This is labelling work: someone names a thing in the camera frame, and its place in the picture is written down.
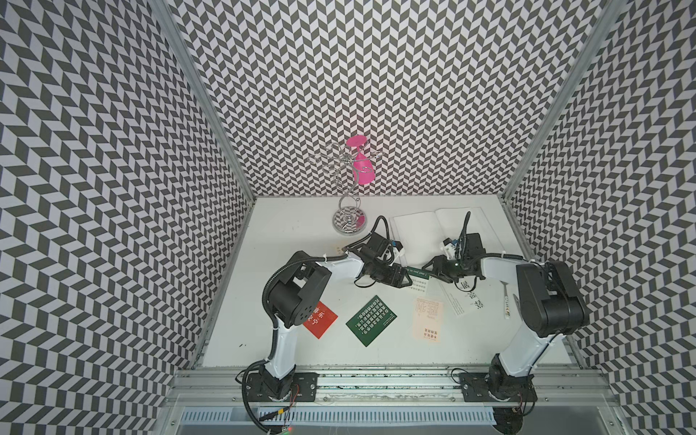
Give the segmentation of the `green white text card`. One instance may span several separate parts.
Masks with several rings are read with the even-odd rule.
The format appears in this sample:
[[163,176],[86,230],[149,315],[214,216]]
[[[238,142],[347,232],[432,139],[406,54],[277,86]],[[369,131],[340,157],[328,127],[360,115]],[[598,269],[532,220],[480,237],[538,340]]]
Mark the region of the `green white text card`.
[[418,268],[411,268],[410,266],[406,268],[406,271],[411,279],[409,288],[416,292],[427,293],[431,279],[430,274]]

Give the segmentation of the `white photo album bicycle cover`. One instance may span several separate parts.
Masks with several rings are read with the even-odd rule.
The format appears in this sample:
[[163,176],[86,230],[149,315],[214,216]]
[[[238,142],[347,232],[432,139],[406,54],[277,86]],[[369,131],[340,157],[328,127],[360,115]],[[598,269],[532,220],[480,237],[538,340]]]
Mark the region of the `white photo album bicycle cover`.
[[399,257],[403,266],[424,266],[433,257],[443,254],[442,241],[457,239],[467,213],[471,213],[468,233],[478,233],[487,252],[501,252],[503,246],[482,208],[440,208],[392,217],[393,238],[403,245]]

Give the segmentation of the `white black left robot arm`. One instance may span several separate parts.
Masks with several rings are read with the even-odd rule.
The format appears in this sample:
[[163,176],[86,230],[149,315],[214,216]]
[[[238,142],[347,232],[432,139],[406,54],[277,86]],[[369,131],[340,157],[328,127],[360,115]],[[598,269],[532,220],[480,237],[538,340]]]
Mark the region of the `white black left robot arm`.
[[366,236],[342,248],[339,255],[313,257],[302,250],[295,252],[263,288],[261,304],[272,323],[269,355],[250,364],[239,383],[244,385],[257,372],[260,391],[269,400],[286,399],[297,372],[297,328],[315,311],[326,287],[340,280],[356,284],[363,277],[398,289],[411,286],[407,269],[396,262],[394,250],[400,245],[392,238],[386,217],[380,216]]

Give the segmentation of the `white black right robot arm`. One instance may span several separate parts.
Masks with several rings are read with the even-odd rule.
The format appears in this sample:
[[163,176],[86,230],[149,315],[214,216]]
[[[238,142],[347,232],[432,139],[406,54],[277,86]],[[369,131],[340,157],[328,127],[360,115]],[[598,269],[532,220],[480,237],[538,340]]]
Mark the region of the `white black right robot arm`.
[[556,340],[589,324],[587,305],[565,262],[489,253],[480,236],[469,232],[470,220],[468,211],[460,235],[443,242],[453,250],[444,248],[420,270],[447,284],[473,277],[475,282],[490,278],[518,288],[520,328],[509,346],[493,357],[484,381],[493,401],[534,401],[535,366]]

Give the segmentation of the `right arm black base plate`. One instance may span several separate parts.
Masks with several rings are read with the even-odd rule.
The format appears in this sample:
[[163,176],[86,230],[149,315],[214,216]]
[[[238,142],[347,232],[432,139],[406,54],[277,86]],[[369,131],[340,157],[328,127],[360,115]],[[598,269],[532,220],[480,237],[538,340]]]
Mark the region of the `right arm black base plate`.
[[538,400],[531,379],[525,376],[459,373],[458,377],[465,402],[525,403]]

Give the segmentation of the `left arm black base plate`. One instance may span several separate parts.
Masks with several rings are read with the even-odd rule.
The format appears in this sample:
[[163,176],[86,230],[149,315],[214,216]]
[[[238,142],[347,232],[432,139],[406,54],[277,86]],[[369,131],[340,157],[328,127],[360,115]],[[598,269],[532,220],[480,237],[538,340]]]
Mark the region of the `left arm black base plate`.
[[243,387],[250,402],[314,402],[318,373],[293,373],[277,379],[267,373],[251,373]]

